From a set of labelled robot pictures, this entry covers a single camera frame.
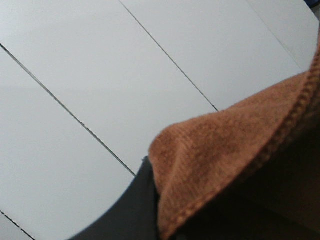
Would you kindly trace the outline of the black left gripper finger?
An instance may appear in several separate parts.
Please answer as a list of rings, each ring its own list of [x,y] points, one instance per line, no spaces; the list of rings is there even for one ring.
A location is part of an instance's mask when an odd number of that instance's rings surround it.
[[[72,240],[158,240],[158,201],[153,167],[143,158],[138,173],[117,202]]]

